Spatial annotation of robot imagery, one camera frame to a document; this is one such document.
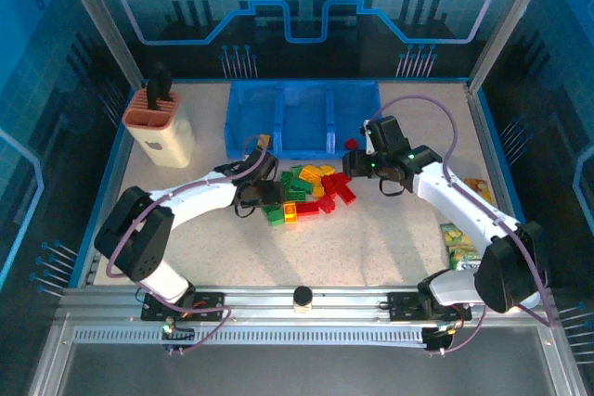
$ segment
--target blue plastic bin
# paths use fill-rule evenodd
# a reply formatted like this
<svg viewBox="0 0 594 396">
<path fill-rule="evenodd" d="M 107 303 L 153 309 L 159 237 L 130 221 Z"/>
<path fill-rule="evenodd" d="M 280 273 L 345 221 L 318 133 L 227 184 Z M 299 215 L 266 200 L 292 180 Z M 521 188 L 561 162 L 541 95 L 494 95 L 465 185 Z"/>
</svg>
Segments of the blue plastic bin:
<svg viewBox="0 0 594 396">
<path fill-rule="evenodd" d="M 252 134 L 272 135 L 280 160 L 339 159 L 344 143 L 380 108 L 380 88 L 372 81 L 238 81 L 231 84 L 226 113 L 226 154 L 241 157 Z M 248 151 L 256 142 L 248 145 Z"/>
</svg>

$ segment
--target pen holder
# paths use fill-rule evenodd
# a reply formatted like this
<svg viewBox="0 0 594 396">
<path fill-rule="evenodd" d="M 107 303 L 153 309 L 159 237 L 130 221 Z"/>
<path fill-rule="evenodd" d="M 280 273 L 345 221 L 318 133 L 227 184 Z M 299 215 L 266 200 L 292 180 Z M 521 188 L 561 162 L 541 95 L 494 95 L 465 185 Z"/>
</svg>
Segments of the pen holder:
<svg viewBox="0 0 594 396">
<path fill-rule="evenodd" d="M 189 164 L 196 140 L 179 94 L 169 95 L 173 101 L 157 100 L 159 110 L 151 110 L 147 89 L 138 90 L 122 122 L 155 164 L 181 168 Z"/>
</svg>

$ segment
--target speckled table surface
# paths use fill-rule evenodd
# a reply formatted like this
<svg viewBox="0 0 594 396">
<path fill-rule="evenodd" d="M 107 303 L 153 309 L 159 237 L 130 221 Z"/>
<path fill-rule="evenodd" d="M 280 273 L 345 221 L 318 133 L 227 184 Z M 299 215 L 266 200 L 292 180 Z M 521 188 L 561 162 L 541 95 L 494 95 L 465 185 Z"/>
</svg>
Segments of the speckled table surface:
<svg viewBox="0 0 594 396">
<path fill-rule="evenodd" d="M 230 85 L 177 84 L 187 103 L 197 145 L 185 169 L 154 165 L 135 143 L 122 190 L 138 185 L 157 190 L 200 178 L 227 161 L 223 127 Z M 458 146 L 451 168 L 460 177 L 488 181 L 483 153 L 472 123 L 463 85 L 382 83 L 381 101 L 410 94 L 434 96 L 446 104 L 458 123 Z M 387 110 L 398 119 L 411 146 L 426 145 L 440 155 L 452 131 L 442 110 L 425 101 L 403 101 Z M 299 161 L 282 161 L 280 169 Z M 339 160 L 325 162 L 336 167 Z M 297 224 L 270 227 L 261 211 L 237 218 L 232 209 L 208 212 L 177 227 L 165 259 L 195 285 L 362 287 L 416 285 L 446 266 L 439 224 L 447 219 L 411 194 L 386 198 L 378 181 L 356 178 L 351 206 L 337 199 L 331 215 L 320 214 Z M 102 258 L 96 285 L 120 285 L 105 275 Z"/>
</svg>

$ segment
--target green lego brick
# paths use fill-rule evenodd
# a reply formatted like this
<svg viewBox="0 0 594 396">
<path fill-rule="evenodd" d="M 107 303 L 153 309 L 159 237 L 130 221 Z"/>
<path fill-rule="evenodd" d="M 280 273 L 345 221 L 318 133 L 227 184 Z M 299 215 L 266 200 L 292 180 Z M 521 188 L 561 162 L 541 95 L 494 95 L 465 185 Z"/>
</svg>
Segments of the green lego brick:
<svg viewBox="0 0 594 396">
<path fill-rule="evenodd" d="M 291 188 L 303 190 L 303 192 L 311 194 L 312 190 L 314 190 L 314 185 L 312 185 L 311 183 L 307 183 L 304 180 L 300 180 L 299 178 L 293 178 L 291 180 Z"/>
<path fill-rule="evenodd" d="M 262 208 L 271 226 L 278 226 L 285 223 L 285 212 L 280 206 L 266 206 Z"/>
<path fill-rule="evenodd" d="M 306 194 L 305 192 L 303 192 L 303 190 L 294 190 L 294 189 L 289 189 L 286 193 L 285 193 L 285 199 L 287 201 L 306 201 L 307 198 L 305 197 Z"/>
<path fill-rule="evenodd" d="M 286 189 L 289 188 L 292 179 L 293 174 L 291 172 L 283 172 L 280 174 L 280 182 L 285 186 Z"/>
</svg>

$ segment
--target metal grille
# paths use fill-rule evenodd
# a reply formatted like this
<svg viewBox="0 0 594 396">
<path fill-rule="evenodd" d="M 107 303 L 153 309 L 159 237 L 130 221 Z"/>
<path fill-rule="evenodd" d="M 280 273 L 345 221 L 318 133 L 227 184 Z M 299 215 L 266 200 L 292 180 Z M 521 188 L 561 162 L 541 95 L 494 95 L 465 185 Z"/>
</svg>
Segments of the metal grille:
<svg viewBox="0 0 594 396">
<path fill-rule="evenodd" d="M 197 332 L 193 340 L 161 340 L 159 327 L 76 328 L 74 343 L 104 344 L 191 344 L 209 331 Z M 392 345 L 424 347 L 421 329 L 414 326 L 384 328 L 350 327 L 265 327 L 230 326 L 217 332 L 209 343 L 215 345 Z"/>
</svg>

